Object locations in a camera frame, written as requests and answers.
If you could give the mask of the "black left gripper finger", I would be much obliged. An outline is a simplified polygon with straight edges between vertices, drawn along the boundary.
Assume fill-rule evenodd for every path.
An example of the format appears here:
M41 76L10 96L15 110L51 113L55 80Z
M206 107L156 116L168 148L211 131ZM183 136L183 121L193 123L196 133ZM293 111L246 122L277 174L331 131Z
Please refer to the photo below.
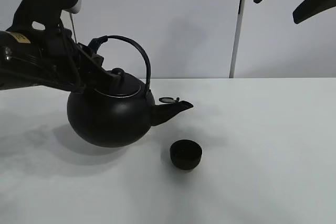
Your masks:
M98 50L101 47L101 45L106 43L107 41L108 37L102 36L99 38L93 38L88 44L88 47L92 51L92 59L95 61L95 63L97 63L101 67L103 65L104 57L98 54Z
M105 70L102 67L103 62L104 57L102 56L85 56L83 58L83 81L86 84L118 85L124 78L124 71L122 69Z

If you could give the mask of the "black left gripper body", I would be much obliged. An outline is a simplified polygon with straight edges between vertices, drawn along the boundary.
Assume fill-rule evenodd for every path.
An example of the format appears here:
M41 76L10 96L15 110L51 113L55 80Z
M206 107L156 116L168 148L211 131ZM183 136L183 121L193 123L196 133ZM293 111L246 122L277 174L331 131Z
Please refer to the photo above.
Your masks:
M45 71L41 78L43 86L76 93L105 86L90 85L83 81L83 58L92 57L92 51L84 44L75 43L69 29L48 29L42 34L41 64Z

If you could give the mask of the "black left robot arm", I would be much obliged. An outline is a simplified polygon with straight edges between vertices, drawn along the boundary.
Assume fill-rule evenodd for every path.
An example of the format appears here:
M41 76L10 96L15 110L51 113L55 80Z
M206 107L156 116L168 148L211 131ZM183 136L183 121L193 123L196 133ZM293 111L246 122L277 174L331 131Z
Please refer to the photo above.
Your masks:
M1 89L46 86L82 93L86 88L110 91L121 82L102 67L103 58L77 44L71 31L1 32Z

